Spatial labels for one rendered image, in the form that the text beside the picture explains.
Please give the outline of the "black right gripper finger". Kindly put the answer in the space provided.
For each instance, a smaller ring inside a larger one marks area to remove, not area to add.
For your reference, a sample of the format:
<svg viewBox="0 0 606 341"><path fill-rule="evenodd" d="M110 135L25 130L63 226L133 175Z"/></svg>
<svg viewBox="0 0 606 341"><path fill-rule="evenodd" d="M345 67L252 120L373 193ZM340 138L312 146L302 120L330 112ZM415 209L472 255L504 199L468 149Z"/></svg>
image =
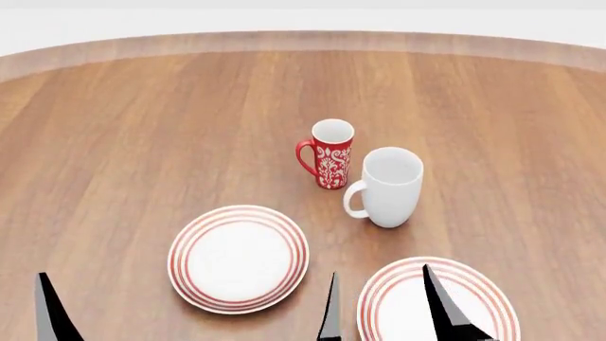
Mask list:
<svg viewBox="0 0 606 341"><path fill-rule="evenodd" d="M495 341L456 306L428 264L422 275L437 341Z"/></svg>
<svg viewBox="0 0 606 341"><path fill-rule="evenodd" d="M339 278L337 272L332 273L323 320L316 341L342 341Z"/></svg>

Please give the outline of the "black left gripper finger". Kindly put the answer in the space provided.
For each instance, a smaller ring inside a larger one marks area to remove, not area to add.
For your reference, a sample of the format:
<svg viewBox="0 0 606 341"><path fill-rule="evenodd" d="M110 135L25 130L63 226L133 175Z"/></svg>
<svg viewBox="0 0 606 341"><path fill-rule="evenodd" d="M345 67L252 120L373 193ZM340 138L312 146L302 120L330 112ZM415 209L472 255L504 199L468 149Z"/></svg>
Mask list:
<svg viewBox="0 0 606 341"><path fill-rule="evenodd" d="M70 320L46 272L35 280L37 341L84 341Z"/></svg>

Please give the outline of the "red striped white plate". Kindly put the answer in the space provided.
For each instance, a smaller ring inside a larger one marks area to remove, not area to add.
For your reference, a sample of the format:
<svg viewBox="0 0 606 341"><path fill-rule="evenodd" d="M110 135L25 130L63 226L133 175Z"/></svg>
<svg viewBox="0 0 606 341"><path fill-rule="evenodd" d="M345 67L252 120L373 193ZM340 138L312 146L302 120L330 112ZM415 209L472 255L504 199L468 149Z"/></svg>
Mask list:
<svg viewBox="0 0 606 341"><path fill-rule="evenodd" d="M499 341L522 341L517 314L498 286L464 263L437 257L396 260L366 282L357 306L361 341L437 341L424 265L475 326Z"/></svg>
<svg viewBox="0 0 606 341"><path fill-rule="evenodd" d="M305 277L310 249L302 229L266 206L221 206L174 239L167 269L183 300L214 314L274 306Z"/></svg>

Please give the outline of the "plain white mug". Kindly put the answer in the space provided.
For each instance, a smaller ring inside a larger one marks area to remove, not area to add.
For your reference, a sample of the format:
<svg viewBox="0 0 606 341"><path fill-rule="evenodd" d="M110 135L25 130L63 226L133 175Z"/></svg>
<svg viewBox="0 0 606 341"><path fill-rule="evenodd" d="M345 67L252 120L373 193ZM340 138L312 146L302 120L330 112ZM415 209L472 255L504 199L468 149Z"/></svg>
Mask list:
<svg viewBox="0 0 606 341"><path fill-rule="evenodd" d="M344 210L351 218L368 218L383 228L400 226L416 209L423 174L423 162L409 150L373 150L364 158L361 179L344 193Z"/></svg>

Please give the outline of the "red patterned mug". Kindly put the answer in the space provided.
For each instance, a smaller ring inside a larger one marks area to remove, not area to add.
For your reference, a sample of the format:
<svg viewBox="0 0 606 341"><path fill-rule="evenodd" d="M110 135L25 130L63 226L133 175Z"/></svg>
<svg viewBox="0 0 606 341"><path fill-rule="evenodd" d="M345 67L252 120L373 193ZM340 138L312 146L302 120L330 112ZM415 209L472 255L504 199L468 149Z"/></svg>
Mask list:
<svg viewBox="0 0 606 341"><path fill-rule="evenodd" d="M318 187L339 189L347 184L354 134L353 126L347 121L327 118L313 124L312 138L296 144L297 161L314 177ZM305 147L312 149L312 167L302 158Z"/></svg>

